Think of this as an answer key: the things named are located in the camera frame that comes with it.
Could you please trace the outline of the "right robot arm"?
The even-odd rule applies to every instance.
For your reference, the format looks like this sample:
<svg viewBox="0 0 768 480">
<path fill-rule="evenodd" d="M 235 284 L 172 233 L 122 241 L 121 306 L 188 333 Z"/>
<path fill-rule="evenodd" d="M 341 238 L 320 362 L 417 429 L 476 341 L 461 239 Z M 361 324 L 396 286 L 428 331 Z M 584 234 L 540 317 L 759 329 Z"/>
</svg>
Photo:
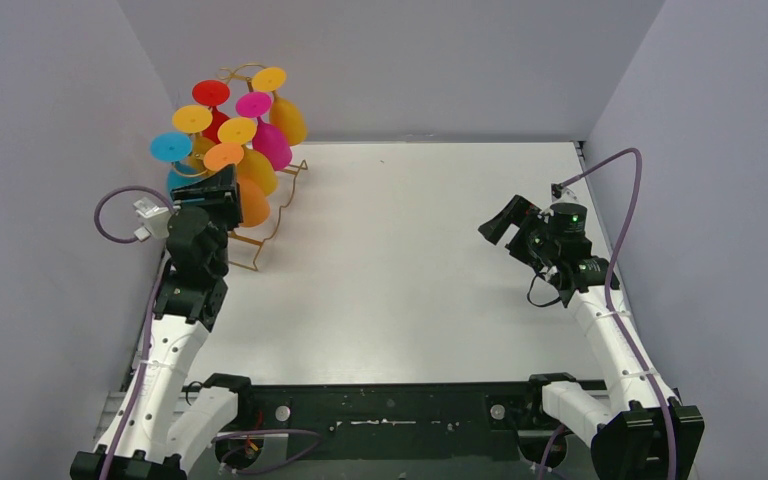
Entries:
<svg viewBox="0 0 768 480">
<path fill-rule="evenodd" d="M 567 374 L 533 376 L 537 392 L 523 401 L 525 419 L 545 429 L 559 422 L 590 450 L 600 479 L 687 479 L 705 429 L 655 368 L 625 307 L 606 258 L 593 254 L 586 206 L 557 200 L 541 209 L 514 196 L 478 228 L 497 244 L 509 228 L 509 255 L 551 285 L 577 322 L 603 376 L 602 402 Z"/>
</svg>

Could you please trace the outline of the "orange wine glass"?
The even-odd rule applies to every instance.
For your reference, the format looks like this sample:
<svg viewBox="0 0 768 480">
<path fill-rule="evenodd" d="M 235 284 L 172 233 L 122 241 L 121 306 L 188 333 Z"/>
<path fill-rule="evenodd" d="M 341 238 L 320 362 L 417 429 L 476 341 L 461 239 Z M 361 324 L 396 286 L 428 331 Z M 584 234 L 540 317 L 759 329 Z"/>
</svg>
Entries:
<svg viewBox="0 0 768 480">
<path fill-rule="evenodd" d="M 231 165 L 236 168 L 242 213 L 240 226 L 244 228 L 259 226 L 271 213 L 264 191 L 250 176 L 242 174 L 243 168 L 249 165 L 249 160 L 246 148 L 233 143 L 216 144 L 207 150 L 203 158 L 204 166 L 210 171 L 218 172 Z"/>
</svg>

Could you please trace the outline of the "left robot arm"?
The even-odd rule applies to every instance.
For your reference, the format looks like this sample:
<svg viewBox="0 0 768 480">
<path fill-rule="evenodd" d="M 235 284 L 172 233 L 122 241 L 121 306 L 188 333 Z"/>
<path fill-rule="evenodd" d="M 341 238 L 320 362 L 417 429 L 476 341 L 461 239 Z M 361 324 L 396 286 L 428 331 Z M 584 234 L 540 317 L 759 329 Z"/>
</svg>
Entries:
<svg viewBox="0 0 768 480">
<path fill-rule="evenodd" d="M 140 187 L 141 222 L 130 242 L 164 243 L 162 270 L 145 312 L 140 358 L 119 410 L 90 452 L 78 452 L 73 479 L 185 479 L 227 426 L 249 428 L 257 404 L 249 382 L 213 376 L 195 402 L 175 414 L 190 368 L 210 335 L 228 292 L 228 239 L 242 222 L 236 168 L 172 190 Z"/>
</svg>

